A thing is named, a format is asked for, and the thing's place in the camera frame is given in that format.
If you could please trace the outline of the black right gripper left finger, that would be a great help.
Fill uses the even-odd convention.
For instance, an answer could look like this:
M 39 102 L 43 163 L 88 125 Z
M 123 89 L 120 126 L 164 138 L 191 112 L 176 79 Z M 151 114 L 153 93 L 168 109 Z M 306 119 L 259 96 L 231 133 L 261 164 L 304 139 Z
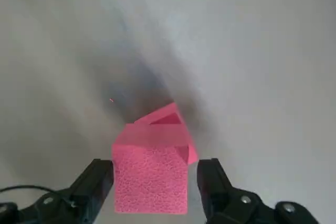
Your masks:
M 112 161 L 94 159 L 68 188 L 53 190 L 37 185 L 2 188 L 1 193 L 36 189 L 45 194 L 24 209 L 14 202 L 2 202 L 1 223 L 94 223 L 113 182 Z

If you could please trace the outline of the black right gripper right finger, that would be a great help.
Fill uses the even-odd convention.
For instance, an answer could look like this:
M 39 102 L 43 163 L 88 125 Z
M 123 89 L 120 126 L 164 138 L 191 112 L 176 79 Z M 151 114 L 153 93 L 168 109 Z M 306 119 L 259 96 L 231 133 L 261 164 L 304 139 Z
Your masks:
M 271 208 L 256 193 L 233 187 L 216 158 L 199 160 L 197 186 L 207 223 L 318 223 L 296 202 L 280 201 Z

